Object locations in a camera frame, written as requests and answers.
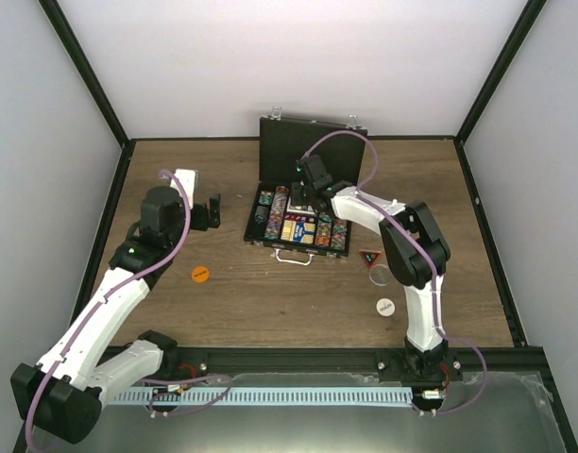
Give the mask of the black front mounting rail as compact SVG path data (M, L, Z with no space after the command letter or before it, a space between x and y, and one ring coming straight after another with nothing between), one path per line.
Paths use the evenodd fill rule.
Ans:
M449 370L450 380L483 370L479 356L469 348L453 347L448 356L422 376L408 367L402 348L239 348L179 347L176 360L153 372L153 378L188 378L207 373L238 376L256 373L351 373L376 375L381 381L404 385L436 383Z

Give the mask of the short poker chip stack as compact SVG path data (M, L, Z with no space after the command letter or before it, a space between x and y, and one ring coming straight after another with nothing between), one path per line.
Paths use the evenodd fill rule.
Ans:
M258 204L262 206L270 206L274 199L274 192L271 191L260 191Z

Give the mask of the red dice row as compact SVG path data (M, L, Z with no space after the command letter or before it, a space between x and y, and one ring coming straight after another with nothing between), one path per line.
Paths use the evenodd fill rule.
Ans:
M315 223L316 218L309 215L299 215L294 213L289 213L284 216L284 220L287 221L297 221L297 222L306 222L306 223Z

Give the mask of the orange round button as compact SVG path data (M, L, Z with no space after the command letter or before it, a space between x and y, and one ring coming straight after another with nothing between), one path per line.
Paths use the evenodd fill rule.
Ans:
M191 273L191 279L195 283L204 283L210 278L210 270L206 266L197 266Z

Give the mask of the clear round plastic disc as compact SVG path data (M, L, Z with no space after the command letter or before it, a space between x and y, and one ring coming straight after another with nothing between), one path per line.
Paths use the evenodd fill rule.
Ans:
M369 279L376 286L386 286L392 279L392 274L389 267L385 264L376 264L369 270Z

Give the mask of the black poker chip case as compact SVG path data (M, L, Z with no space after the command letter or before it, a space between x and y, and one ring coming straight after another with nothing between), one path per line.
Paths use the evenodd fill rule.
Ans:
M347 182L354 185L362 167L366 144L357 135L365 137L368 130L358 126L355 120L347 124L336 124L283 117L279 108L264 116L259 122L259 177L254 200L247 218L244 241L253 245L271 247L279 254L282 250L305 253L309 256L328 256L344 259L349 255L351 224L348 222L347 245L344 251L318 247L313 244L291 243L281 239L281 230L288 202L291 200L291 184L304 182L304 172L298 169L298 162L305 155L316 157L331 173L331 183ZM260 191L275 192L278 186L289 189L280 236L276 240L264 237L266 223L257 224L253 218L258 206ZM315 210L315 231L317 219L327 214L332 222L338 219L330 210Z

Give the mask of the red black triangular token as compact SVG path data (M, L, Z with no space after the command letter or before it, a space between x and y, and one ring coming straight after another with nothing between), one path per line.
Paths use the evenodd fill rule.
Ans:
M375 250L360 250L359 251L359 256L363 260L367 269L372 269L378 263L382 254L383 253L381 251L375 251Z

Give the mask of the poker chip row right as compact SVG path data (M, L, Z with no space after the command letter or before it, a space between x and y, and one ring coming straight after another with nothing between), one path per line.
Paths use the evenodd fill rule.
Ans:
M348 222L335 219L332 223L330 249L344 251L347 245Z

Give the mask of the tall poker chip row left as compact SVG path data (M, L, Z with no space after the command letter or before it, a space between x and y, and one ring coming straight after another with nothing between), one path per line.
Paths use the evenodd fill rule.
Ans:
M281 234L281 224L287 200L289 197L289 189L285 186L278 186L274 192L272 199L269 218L266 224L264 237L267 240L276 240Z

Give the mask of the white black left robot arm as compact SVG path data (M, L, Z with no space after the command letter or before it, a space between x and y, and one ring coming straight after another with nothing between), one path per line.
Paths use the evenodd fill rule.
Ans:
M147 191L139 221L115 250L87 306L36 364L21 363L12 373L28 451L39 449L34 428L76 444L117 395L141 380L167 381L179 372L177 341L153 330L113 358L104 361L102 356L182 247L191 216L199 211L194 190L192 182L172 181Z

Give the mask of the blue white card deck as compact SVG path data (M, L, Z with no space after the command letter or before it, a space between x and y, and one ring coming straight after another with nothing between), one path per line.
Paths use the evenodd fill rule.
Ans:
M292 200L288 202L287 212L298 215L315 216L315 210L311 206L295 205Z

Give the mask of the white dealer button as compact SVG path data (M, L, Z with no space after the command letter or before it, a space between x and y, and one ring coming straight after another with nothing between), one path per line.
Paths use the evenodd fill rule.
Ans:
M392 300L380 298L376 303L376 310L380 316L390 317L394 314L396 307Z

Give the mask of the black round cup in case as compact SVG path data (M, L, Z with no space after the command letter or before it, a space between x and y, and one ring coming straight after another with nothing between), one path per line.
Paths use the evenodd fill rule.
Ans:
M254 212L254 220L257 224L264 224L267 222L269 217L269 207L258 206Z

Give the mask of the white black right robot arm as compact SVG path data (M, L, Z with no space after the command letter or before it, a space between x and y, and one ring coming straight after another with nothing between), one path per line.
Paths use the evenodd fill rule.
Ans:
M423 202L384 200L335 181L319 156L299 160L297 176L292 195L298 202L381 237L389 271L405 292L405 367L413 378L431 378L448 354L441 287L451 251L430 209Z

